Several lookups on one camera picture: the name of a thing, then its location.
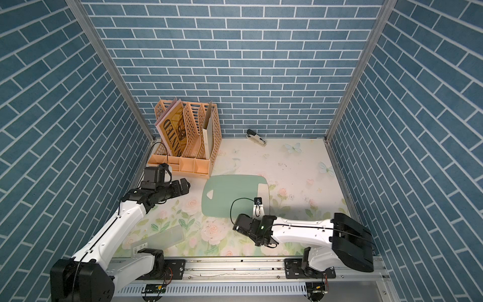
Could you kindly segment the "green cutting board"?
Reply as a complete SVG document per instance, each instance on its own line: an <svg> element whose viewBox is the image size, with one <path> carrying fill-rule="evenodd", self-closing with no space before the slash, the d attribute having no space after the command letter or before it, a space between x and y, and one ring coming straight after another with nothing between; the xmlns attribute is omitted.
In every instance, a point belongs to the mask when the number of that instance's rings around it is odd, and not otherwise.
<svg viewBox="0 0 483 302"><path fill-rule="evenodd" d="M253 175L210 177L202 194L203 215L235 220L239 214L246 214L260 219L260 206L254 205L259 183L267 183L267 180L262 176Z"/></svg>

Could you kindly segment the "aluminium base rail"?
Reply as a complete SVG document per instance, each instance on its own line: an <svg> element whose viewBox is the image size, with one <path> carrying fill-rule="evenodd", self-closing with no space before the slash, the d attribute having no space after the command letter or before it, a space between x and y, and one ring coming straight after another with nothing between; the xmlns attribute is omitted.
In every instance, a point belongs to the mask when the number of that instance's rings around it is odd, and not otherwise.
<svg viewBox="0 0 483 302"><path fill-rule="evenodd" d="M72 301L113 301L139 298L166 301L169 297L301 296L309 301L398 301L382 260L374 271L361 273L332 266L308 276L298 257L168 257L154 276L140 277L138 256L111 264L106 272L92 268L81 274Z"/></svg>

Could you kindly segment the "aluminium corner post left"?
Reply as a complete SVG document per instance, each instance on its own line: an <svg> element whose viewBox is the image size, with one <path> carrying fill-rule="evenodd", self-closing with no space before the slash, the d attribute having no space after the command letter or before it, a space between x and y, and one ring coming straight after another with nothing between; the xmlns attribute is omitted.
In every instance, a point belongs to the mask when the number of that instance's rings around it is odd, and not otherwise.
<svg viewBox="0 0 483 302"><path fill-rule="evenodd" d="M144 134L147 136L148 140L151 143L154 143L155 135L152 133L146 119L141 113L137 103L134 100L134 97L132 96L132 93L124 82L122 75L120 74L115 62L109 54L108 49L103 43L83 4L81 3L81 1L78 0L66 0L65 2L68 5L69 9L72 11L74 17L76 18L78 24L87 36L89 42L93 46L93 49L97 53L98 57L101 59L101 62L111 76L115 86L118 88L120 94L124 98L125 103L131 109Z"/></svg>

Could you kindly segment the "aluminium corner post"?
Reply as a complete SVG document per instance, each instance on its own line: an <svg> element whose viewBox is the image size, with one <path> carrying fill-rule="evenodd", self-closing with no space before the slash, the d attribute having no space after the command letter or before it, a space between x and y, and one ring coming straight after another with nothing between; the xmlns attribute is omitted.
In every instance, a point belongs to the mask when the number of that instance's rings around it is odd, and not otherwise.
<svg viewBox="0 0 483 302"><path fill-rule="evenodd" d="M115 86L118 88L120 94L124 98L125 103L131 109L144 134L147 136L148 140L151 143L154 143L155 135L152 133L146 119L141 113L137 103L134 100L134 97L132 96L132 93L124 82L122 75L120 74L115 62L109 54L108 49L103 43L83 4L81 3L81 1L78 0L66 0L65 2L68 5L69 9L72 11L74 17L76 18L78 24L87 36L89 42L93 46L93 49L97 53L98 57L101 59L101 62L111 76Z"/></svg>
<svg viewBox="0 0 483 302"><path fill-rule="evenodd" d="M370 35L368 37L368 40L365 44L364 49L362 50L360 59L358 60L358 63L353 71L351 80L347 86L347 89L345 90L345 94L341 99L339 107L336 110L334 119L330 124L327 135L325 137L326 143L331 143L331 141L333 140L335 133L337 131L337 128L343 118L343 115L346 109L348 108L348 105L350 104L350 101L355 92L357 84L359 83L360 78L362 77L362 74L369 62L369 59L371 58L371 55L382 35L382 31L386 26L386 23L394 7L396 6L396 3L397 3L396 0L387 0L383 3L381 7L381 11L379 12L376 18L374 27L370 32Z"/></svg>

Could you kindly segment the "aluminium corner post right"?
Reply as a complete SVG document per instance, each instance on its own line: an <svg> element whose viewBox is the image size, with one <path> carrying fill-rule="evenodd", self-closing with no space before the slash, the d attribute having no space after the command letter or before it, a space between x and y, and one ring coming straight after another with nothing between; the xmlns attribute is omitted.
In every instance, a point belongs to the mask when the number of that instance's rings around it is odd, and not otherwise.
<svg viewBox="0 0 483 302"><path fill-rule="evenodd" d="M358 63L353 71L351 80L347 86L347 89L345 90L345 94L341 99L339 107L336 110L334 119L330 124L327 135L325 137L326 143L331 143L331 141L333 140L335 133L337 131L337 128L343 118L343 115L346 109L348 108L348 105L350 104L350 101L355 92L357 84L359 83L360 78L362 77L362 74L369 62L369 59L371 58L371 55L382 35L382 31L386 26L386 23L394 7L396 6L396 3L397 3L396 0L387 0L383 3L381 7L381 11L379 12L376 18L374 27L370 32L370 35L368 37L368 40L365 44L364 49L362 50L360 59L358 60Z"/></svg>

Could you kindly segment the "peach plastic file organizer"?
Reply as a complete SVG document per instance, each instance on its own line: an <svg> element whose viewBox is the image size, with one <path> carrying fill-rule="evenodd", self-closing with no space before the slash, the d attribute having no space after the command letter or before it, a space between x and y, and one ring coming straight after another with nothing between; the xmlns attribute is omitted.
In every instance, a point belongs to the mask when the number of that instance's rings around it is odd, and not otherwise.
<svg viewBox="0 0 483 302"><path fill-rule="evenodd" d="M164 109L173 101L160 100L155 106L155 117L160 117ZM218 107L213 103L211 119L213 121L213 151L210 159L205 159L203 142L203 122L209 103L182 101L184 105L184 123L187 134L187 146L181 157L170 156L162 142L148 160L148 165L157 166L166 163L172 167L173 173L184 176L209 178L214 168L220 149L222 135Z"/></svg>

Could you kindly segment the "brown printed magazine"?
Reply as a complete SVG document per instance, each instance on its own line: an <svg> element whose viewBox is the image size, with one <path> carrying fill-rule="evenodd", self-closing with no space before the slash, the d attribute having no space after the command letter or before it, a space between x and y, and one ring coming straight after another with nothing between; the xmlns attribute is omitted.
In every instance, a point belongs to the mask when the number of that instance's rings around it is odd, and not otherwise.
<svg viewBox="0 0 483 302"><path fill-rule="evenodd" d="M179 99L173 100L157 118L156 129L170 156L181 157L187 146L184 123L184 105Z"/></svg>

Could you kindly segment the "floral table mat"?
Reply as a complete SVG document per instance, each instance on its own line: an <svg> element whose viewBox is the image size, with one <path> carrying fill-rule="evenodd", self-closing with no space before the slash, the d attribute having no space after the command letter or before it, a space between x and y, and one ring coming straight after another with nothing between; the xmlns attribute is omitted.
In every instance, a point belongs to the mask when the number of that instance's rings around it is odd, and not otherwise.
<svg viewBox="0 0 483 302"><path fill-rule="evenodd" d="M262 176L269 185L270 215L290 220L315 221L348 213L333 164L322 139L269 139L265 147L246 138L225 138L213 175ZM174 226L182 226L184 241L164 250L167 257L236 257L301 255L304 245L280 244L275 249L256 247L233 230L236 220L204 216L201 208L206 180L189 179L188 195L155 207L132 228L116 251L131 257L131 244Z"/></svg>

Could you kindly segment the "cream white cleaver knife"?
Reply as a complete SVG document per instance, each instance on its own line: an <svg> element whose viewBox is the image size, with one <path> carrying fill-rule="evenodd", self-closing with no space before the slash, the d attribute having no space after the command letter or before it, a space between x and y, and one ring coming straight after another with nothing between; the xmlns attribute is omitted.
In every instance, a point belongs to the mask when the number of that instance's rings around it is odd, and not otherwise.
<svg viewBox="0 0 483 302"><path fill-rule="evenodd" d="M260 216L270 214L270 196L269 196L269 185L267 183L259 183L257 188L257 197L262 199L262 204L260 205Z"/></svg>

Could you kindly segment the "white folder in organizer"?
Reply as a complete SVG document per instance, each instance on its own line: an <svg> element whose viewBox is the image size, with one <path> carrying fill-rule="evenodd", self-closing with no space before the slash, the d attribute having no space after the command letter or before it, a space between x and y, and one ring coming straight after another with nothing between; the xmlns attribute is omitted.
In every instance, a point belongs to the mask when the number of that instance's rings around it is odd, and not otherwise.
<svg viewBox="0 0 483 302"><path fill-rule="evenodd" d="M205 148L205 159L210 159L213 151L213 121L211 119L213 112L213 103L210 102L206 108L205 119L203 122L203 142Z"/></svg>

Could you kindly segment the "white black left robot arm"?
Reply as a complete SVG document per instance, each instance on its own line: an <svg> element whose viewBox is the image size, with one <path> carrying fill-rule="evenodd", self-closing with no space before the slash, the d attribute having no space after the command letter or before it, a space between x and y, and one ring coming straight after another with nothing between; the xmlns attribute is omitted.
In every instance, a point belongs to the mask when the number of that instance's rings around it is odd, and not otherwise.
<svg viewBox="0 0 483 302"><path fill-rule="evenodd" d="M160 279L158 288L143 292L145 300L151 301L149 294L161 294L172 280L182 278L182 271L166 264L163 251L158 249L143 248L124 262L110 262L130 230L155 205L188 194L190 187L182 178L143 182L141 188L128 191L118 211L83 248L52 266L52 301L111 301L118 290L138 278Z"/></svg>

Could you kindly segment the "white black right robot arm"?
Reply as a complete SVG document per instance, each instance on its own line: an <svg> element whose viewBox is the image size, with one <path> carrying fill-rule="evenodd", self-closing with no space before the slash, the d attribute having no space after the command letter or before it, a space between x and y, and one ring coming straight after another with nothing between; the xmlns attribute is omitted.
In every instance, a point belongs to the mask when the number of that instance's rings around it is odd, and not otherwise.
<svg viewBox="0 0 483 302"><path fill-rule="evenodd" d="M233 222L233 230L248 237L257 247L304 245L298 265L306 278L330 277L330 269L339 266L363 273L374 271L371 231L343 213L318 221L288 220L273 215L256 219L240 214Z"/></svg>

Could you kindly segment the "white black stapler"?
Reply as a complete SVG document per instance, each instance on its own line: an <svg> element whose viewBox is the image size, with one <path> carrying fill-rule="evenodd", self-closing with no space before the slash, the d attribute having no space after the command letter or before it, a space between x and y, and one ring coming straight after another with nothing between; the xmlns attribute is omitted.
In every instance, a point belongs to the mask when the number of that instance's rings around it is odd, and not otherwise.
<svg viewBox="0 0 483 302"><path fill-rule="evenodd" d="M262 147L265 147L267 145L266 140L251 129L247 130L247 138L249 140L251 140L252 142L257 143L258 145L260 145Z"/></svg>

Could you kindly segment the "clear plastic box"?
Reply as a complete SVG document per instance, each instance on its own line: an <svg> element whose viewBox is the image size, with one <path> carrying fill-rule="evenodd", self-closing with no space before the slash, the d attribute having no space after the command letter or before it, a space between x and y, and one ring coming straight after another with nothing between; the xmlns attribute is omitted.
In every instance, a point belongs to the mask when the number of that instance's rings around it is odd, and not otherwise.
<svg viewBox="0 0 483 302"><path fill-rule="evenodd" d="M183 228L174 226L158 234L141 239L131 244L131 252L137 254L142 249L166 250L184 241Z"/></svg>

